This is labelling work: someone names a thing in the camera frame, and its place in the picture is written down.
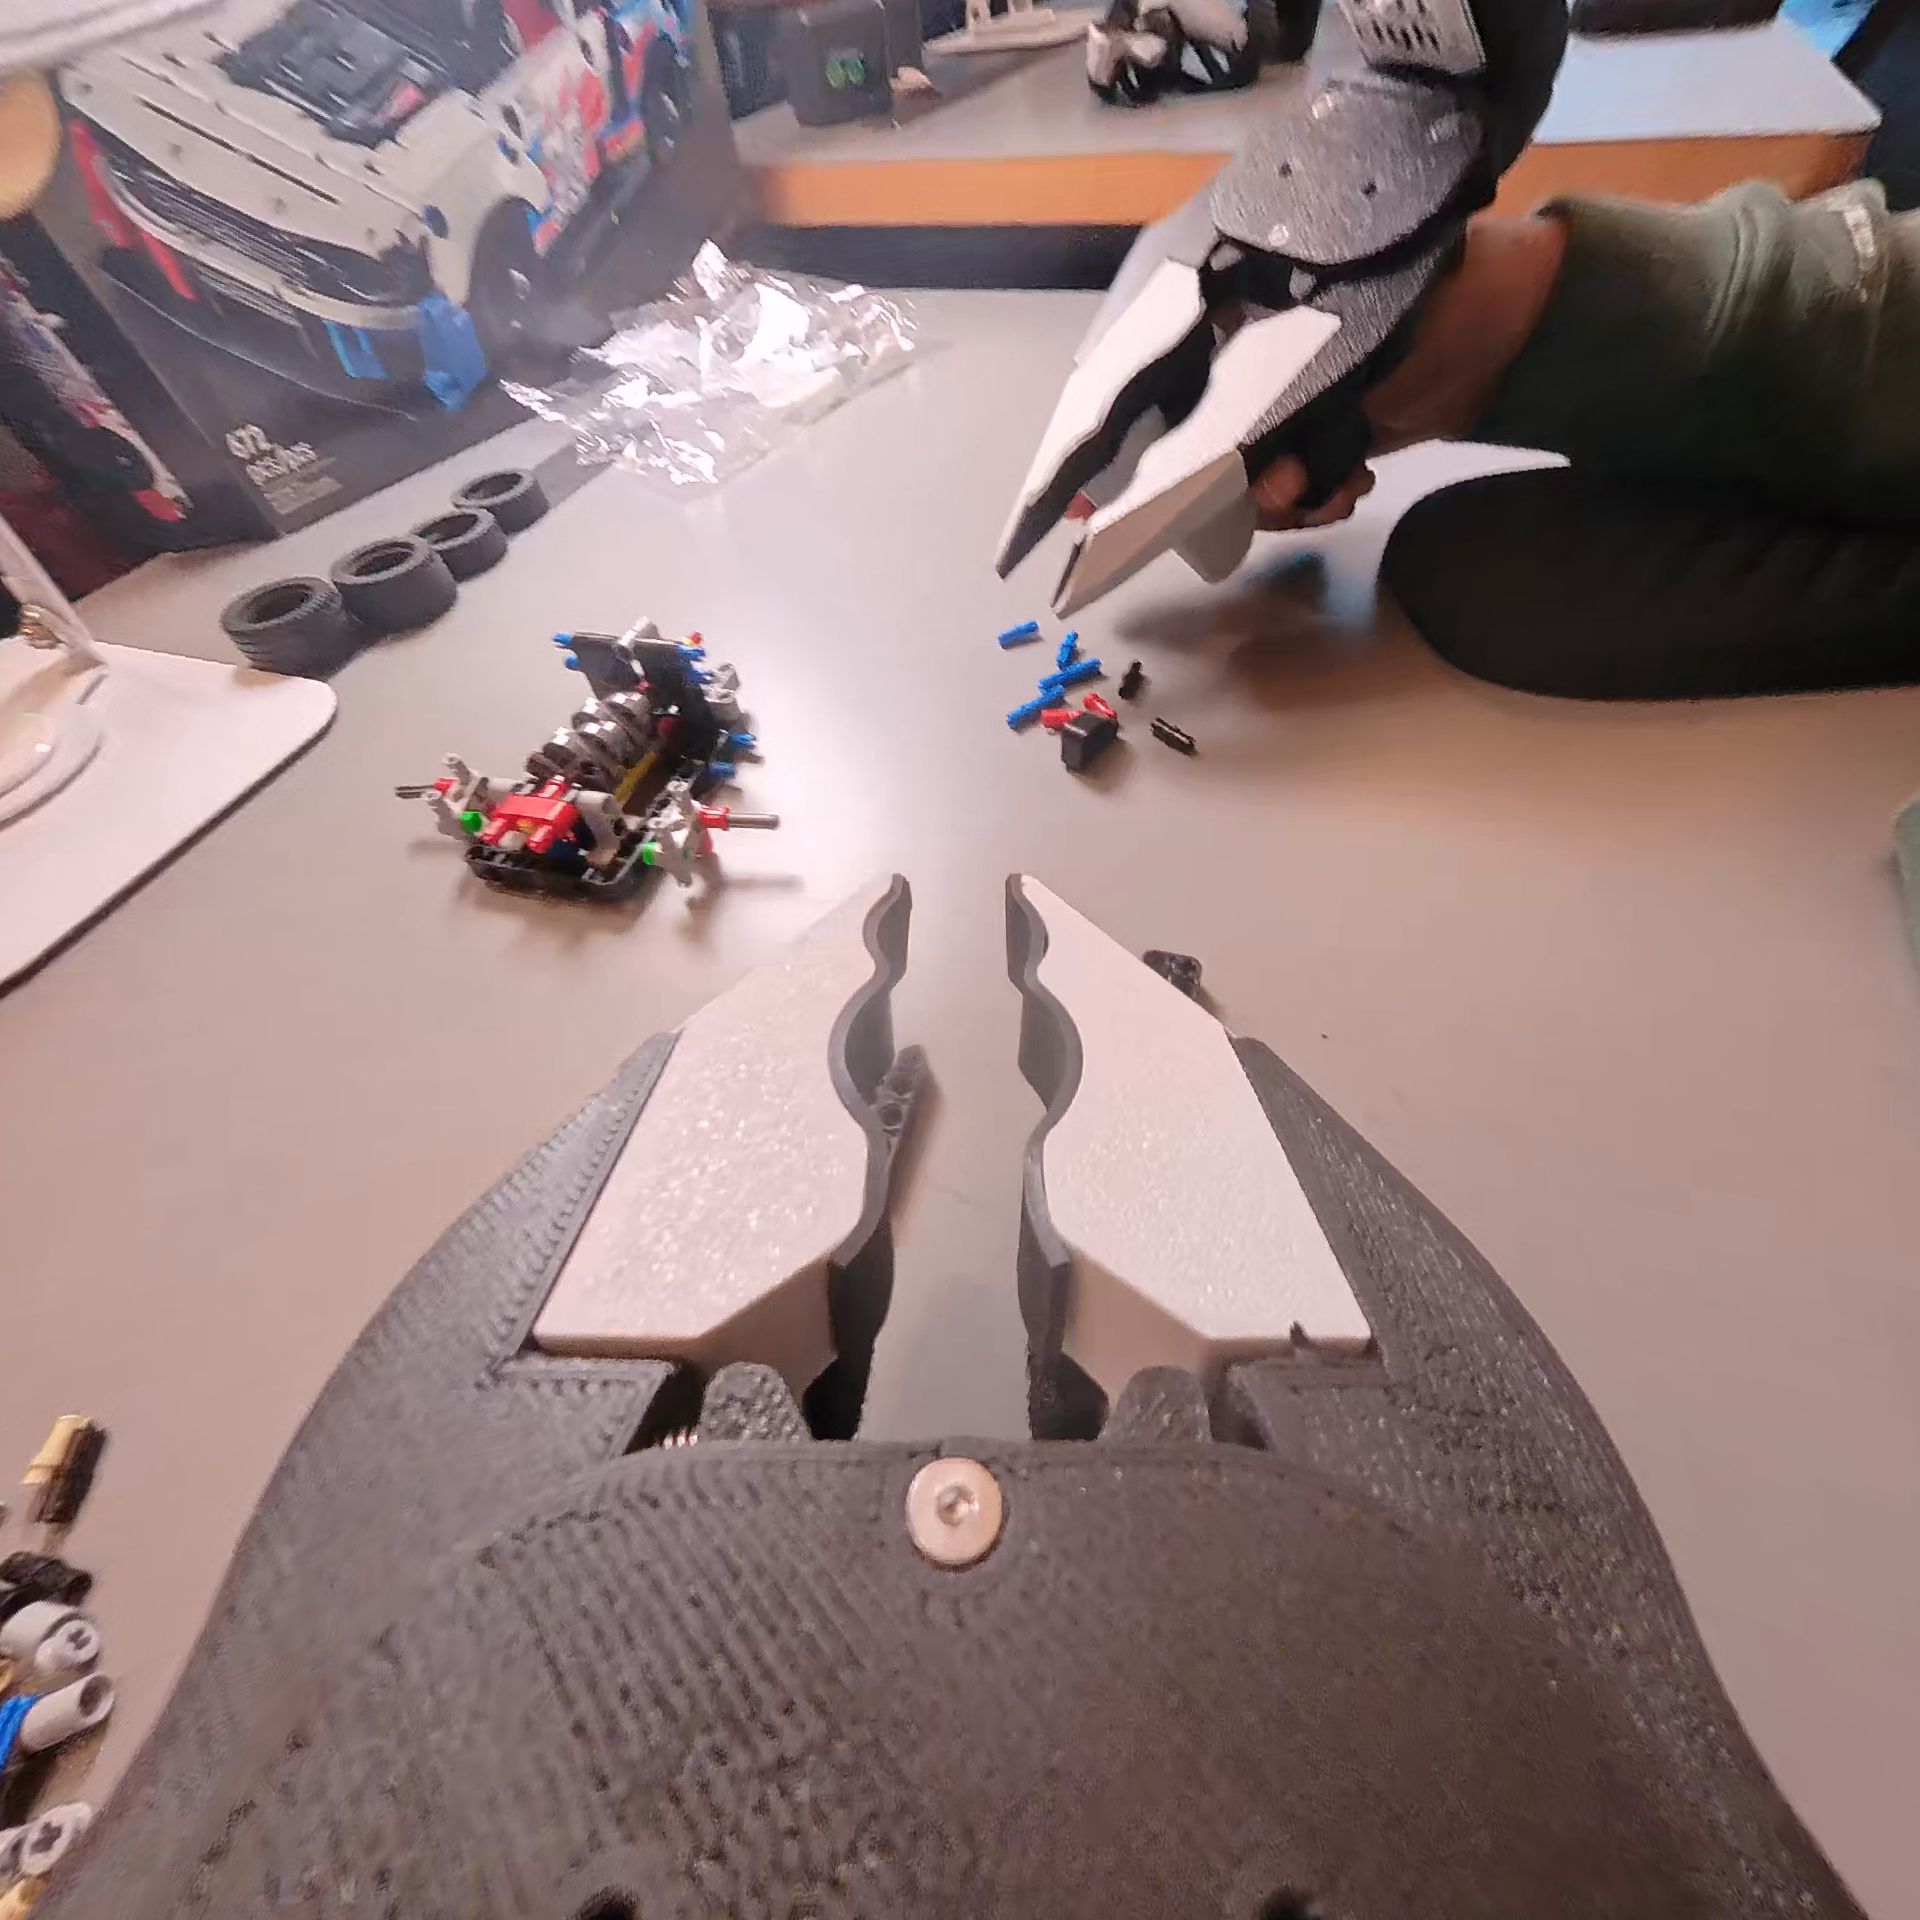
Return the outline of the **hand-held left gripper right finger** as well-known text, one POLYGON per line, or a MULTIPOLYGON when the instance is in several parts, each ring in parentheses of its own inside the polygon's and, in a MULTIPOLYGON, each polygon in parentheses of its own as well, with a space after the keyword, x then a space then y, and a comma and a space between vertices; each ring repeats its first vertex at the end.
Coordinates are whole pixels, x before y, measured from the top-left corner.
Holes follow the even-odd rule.
POLYGON ((1118 1394, 1151 1367, 1375 1344, 1229 1028, 1054 893, 1003 888, 1025 1144, 1018 1296, 1038 1394, 1118 1394))

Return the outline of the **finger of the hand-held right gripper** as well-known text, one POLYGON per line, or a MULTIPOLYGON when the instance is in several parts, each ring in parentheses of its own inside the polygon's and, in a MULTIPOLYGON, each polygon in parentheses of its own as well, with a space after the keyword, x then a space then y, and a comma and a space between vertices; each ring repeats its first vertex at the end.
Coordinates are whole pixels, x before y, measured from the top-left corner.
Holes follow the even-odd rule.
POLYGON ((1337 333, 1339 317, 1311 306, 1239 327, 1188 416, 1146 446, 1122 492, 1091 517, 1054 613, 1078 615, 1166 552, 1204 583, 1226 580, 1257 529, 1244 449, 1337 333))
POLYGON ((1015 493, 995 557, 999 578, 1069 521, 1074 551, 1146 446, 1188 416, 1221 340, 1221 282, 1211 256, 1163 256, 1150 269, 1130 262, 1076 350, 1015 493))

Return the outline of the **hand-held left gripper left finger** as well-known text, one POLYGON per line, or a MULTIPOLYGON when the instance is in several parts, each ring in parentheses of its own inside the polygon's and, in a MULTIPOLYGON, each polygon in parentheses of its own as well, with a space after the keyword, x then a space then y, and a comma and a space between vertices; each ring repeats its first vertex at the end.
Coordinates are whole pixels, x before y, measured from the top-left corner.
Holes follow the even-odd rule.
POLYGON ((673 1034, 535 1314, 564 1359, 733 1362, 803 1394, 858 1336, 837 1305, 875 1244, 878 1116, 911 893, 874 879, 673 1034))

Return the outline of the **black double lego beam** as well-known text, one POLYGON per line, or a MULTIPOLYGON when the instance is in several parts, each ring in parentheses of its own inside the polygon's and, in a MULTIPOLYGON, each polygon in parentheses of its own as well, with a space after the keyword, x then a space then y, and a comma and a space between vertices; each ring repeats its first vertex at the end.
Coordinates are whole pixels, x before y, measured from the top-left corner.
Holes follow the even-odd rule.
POLYGON ((894 1194, 909 1168, 922 1112, 930 1092, 927 1052, 902 1044, 871 1095, 871 1112, 886 1144, 886 1193, 894 1194))

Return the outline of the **lego car chassis assembly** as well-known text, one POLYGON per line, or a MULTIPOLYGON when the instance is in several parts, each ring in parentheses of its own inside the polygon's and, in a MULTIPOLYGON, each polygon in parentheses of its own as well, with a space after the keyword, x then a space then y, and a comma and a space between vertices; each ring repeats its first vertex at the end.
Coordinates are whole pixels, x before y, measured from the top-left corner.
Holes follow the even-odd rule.
POLYGON ((737 666, 701 636, 645 617, 555 647, 583 698, 516 772, 445 754, 435 776, 394 789, 430 810, 468 874, 509 896, 623 905, 660 874, 692 887, 723 834, 779 830, 775 810, 732 798, 759 741, 737 666))

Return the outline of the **pile of small lego pieces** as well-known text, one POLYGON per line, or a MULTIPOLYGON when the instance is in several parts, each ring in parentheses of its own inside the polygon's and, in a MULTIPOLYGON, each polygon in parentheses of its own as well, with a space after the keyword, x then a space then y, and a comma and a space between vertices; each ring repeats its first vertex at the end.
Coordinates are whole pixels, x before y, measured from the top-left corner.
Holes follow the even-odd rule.
POLYGON ((31 1831, 31 1801, 55 1751, 79 1728, 79 1709, 58 1709, 43 1748, 30 1745, 30 1714, 43 1698, 90 1680, 102 1653, 99 1625, 87 1610, 93 1573, 65 1554, 108 1448, 108 1428, 90 1414, 66 1412, 55 1418, 22 1473, 30 1540, 4 1551, 4 1913, 27 1901, 17 1886, 25 1880, 22 1853, 31 1831))

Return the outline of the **lego car set box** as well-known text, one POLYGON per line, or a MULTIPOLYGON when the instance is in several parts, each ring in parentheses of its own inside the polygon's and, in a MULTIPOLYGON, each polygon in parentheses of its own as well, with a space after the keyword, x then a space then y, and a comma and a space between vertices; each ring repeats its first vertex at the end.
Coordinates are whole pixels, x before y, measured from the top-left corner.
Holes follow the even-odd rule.
POLYGON ((737 221, 708 4, 251 2, 4 79, 4 508, 71 592, 518 416, 737 221))

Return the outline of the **orange edged table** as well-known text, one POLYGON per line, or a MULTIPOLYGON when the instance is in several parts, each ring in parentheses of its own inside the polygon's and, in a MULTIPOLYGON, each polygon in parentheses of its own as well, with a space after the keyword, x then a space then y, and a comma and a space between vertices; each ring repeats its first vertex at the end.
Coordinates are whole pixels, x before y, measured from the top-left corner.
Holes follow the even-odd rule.
MULTIPOLYGON (((1105 104, 1062 46, 951 60, 890 116, 809 127, 767 104, 733 122, 750 218, 804 271, 897 285, 1094 285, 1124 233, 1209 185, 1293 104, 1355 65, 1329 8, 1307 63, 1227 93, 1105 104)), ((1865 168, 1882 109, 1788 16, 1732 31, 1572 39, 1494 208, 1564 197, 1702 201, 1765 181, 1795 199, 1865 168)))

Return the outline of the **black and white device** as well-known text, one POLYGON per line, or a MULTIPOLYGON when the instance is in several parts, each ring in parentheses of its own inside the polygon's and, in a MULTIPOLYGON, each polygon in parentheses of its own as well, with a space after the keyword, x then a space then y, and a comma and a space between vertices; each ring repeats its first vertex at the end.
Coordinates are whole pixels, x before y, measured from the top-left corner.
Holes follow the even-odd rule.
POLYGON ((1111 2, 1089 23, 1089 87, 1105 104, 1227 93, 1307 60, 1318 2, 1111 2))

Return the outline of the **white stand with legs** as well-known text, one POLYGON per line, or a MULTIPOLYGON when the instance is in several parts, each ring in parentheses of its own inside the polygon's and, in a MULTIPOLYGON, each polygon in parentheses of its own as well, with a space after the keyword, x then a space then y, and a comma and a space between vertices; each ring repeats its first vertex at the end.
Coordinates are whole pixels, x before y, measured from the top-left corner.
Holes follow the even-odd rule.
POLYGON ((951 2, 927 4, 923 50, 938 57, 1044 52, 1082 41, 1102 4, 951 2))

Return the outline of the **clear plastic bag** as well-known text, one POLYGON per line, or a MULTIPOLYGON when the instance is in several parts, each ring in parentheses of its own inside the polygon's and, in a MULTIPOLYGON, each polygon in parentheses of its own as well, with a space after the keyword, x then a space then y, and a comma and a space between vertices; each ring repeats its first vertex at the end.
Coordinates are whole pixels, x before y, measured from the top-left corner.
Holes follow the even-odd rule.
POLYGON ((919 348, 907 302, 754 268, 708 242, 667 294, 620 317, 562 374, 501 389, 567 429, 581 464, 706 493, 902 372, 919 348))

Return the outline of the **black device with green lights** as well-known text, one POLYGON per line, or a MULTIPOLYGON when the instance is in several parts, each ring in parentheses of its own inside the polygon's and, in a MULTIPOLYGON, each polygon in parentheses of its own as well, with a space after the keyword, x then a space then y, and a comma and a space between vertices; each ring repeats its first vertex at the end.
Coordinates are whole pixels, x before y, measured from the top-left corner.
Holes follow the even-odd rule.
POLYGON ((891 120, 900 70, 922 68, 922 4, 785 7, 775 47, 787 103, 803 127, 891 120))

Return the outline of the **white monitor stand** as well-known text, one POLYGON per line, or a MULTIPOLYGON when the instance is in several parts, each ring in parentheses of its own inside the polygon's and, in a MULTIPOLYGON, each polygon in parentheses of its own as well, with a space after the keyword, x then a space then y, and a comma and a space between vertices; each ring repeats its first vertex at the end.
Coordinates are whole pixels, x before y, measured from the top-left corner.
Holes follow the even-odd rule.
POLYGON ((95 640, 4 527, 2 985, 306 752, 332 687, 95 640))

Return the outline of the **white paper sheet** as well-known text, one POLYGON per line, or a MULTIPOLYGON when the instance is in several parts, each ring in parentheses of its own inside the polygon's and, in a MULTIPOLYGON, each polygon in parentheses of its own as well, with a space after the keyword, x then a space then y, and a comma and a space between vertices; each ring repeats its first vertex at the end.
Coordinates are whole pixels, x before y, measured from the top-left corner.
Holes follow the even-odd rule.
POLYGON ((139 34, 199 24, 226 2, 2 2, 2 79, 45 74, 139 34))

